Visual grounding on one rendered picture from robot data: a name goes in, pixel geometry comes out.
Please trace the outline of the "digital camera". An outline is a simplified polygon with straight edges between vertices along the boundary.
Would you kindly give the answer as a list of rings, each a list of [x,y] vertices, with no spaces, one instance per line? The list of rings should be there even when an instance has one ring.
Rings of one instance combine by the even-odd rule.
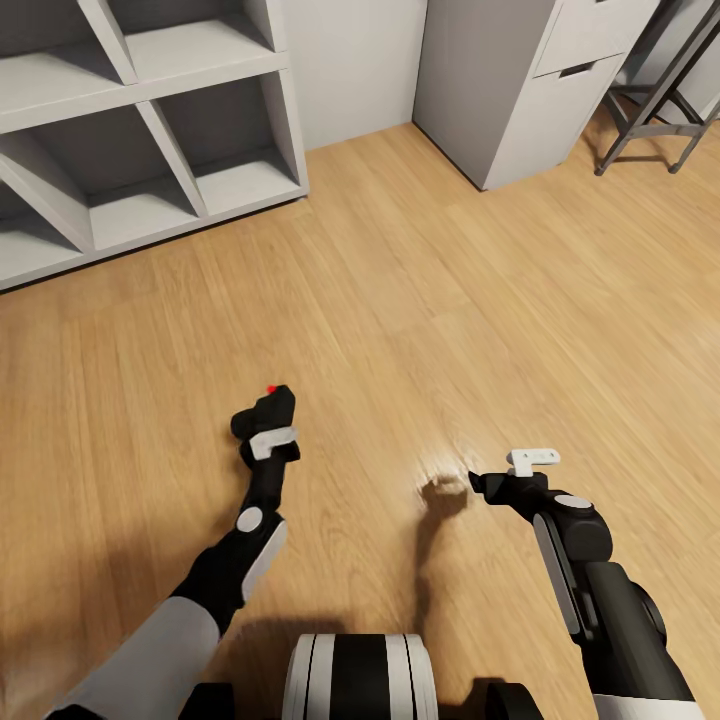
[[[249,429],[255,433],[293,425],[297,397],[287,384],[269,386],[269,396],[257,400],[255,407],[233,416],[231,429],[239,441],[244,441]]]

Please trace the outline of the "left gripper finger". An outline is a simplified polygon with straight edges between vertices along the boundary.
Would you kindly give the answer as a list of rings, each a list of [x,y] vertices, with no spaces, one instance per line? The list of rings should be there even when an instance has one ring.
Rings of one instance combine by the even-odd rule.
[[[255,428],[251,427],[249,429],[249,432],[247,433],[247,436],[245,437],[244,443],[240,446],[239,451],[242,451],[245,447],[251,447],[250,440],[253,435],[255,435]]]

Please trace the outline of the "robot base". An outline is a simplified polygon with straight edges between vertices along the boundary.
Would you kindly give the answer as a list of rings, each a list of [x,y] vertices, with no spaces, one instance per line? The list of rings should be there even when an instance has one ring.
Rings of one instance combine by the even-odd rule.
[[[179,720],[234,720],[235,704],[232,699],[232,683],[197,683]],[[543,720],[533,696],[522,683],[489,683],[485,716],[486,720]]]

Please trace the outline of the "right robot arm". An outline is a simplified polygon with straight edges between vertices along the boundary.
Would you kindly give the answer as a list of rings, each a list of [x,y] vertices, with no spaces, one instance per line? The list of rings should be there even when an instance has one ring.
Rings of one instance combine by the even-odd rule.
[[[624,567],[595,506],[531,465],[560,463],[551,448],[513,449],[507,473],[468,472],[489,505],[510,505],[533,525],[562,618],[583,667],[599,720],[706,720],[676,661],[656,604]]]

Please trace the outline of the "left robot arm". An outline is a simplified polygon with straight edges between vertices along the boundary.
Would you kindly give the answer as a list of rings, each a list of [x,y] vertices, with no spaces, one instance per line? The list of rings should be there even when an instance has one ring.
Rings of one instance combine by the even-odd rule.
[[[287,536],[285,465],[299,461],[299,428],[255,433],[240,446],[251,484],[235,530],[204,549],[190,574],[100,667],[41,720],[179,720],[236,609],[242,609]]]

